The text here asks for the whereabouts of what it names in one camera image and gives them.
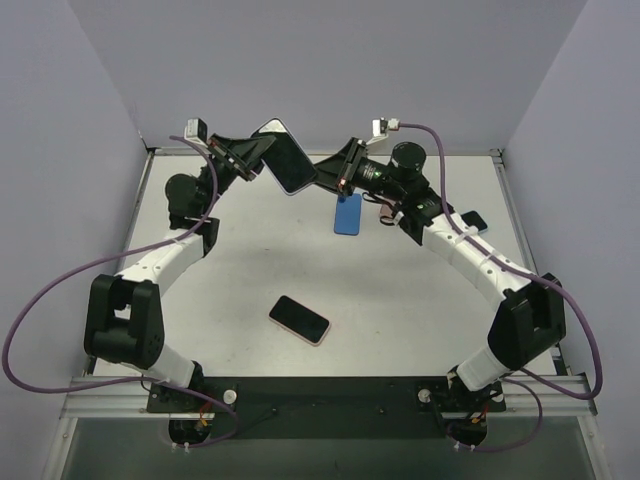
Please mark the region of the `pink phone case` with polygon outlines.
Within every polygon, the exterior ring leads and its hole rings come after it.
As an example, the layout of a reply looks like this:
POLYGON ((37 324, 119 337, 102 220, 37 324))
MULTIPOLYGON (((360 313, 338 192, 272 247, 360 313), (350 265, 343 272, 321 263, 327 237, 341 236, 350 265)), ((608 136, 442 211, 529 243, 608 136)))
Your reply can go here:
POLYGON ((384 226, 396 226, 399 223, 398 220, 399 210, 395 207, 394 202, 384 200, 381 203, 379 210, 379 221, 384 226))

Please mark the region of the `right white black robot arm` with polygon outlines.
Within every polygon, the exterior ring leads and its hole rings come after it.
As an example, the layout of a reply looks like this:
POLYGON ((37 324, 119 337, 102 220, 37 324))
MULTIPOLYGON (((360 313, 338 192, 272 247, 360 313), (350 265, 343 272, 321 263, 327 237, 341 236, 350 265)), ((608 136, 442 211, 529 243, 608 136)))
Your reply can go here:
POLYGON ((368 158, 363 141, 351 139, 315 164, 314 182, 339 196, 360 189, 390 203, 393 223, 449 263, 494 309, 485 346, 447 375, 450 389, 479 392, 565 337, 560 283, 551 274, 538 277, 512 263, 484 241, 431 187, 422 173, 425 161, 420 145, 402 142, 381 164, 368 158))

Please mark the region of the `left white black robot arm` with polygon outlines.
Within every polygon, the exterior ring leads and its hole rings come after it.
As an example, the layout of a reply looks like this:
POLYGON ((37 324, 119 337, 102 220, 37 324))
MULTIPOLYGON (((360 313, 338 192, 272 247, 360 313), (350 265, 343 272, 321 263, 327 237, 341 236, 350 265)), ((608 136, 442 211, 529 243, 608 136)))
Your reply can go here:
POLYGON ((215 203, 238 178, 254 180, 262 158, 275 142, 265 137, 193 137, 183 144, 200 153, 198 175, 175 174, 165 184, 169 230, 141 258, 115 275, 100 275, 90 288, 84 334, 85 351, 131 368, 156 384, 171 385, 170 400, 183 411, 204 402, 201 366, 165 340, 162 297, 189 267, 204 259, 217 242, 220 221, 215 203))

